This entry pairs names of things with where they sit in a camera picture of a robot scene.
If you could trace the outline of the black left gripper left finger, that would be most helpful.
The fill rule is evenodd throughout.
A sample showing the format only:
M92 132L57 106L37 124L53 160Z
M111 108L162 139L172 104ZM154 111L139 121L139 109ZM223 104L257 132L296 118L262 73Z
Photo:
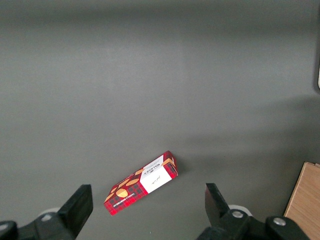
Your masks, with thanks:
M47 210L27 225L0 222L2 240L75 240L93 211L92 187L81 185L57 211Z

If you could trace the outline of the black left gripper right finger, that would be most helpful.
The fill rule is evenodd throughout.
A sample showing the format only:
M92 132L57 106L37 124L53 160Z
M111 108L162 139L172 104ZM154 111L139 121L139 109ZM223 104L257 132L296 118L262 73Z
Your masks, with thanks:
M290 218L269 216L258 221L241 209L231 209L214 183L207 183L205 210L210 227L198 240L308 240L306 233Z

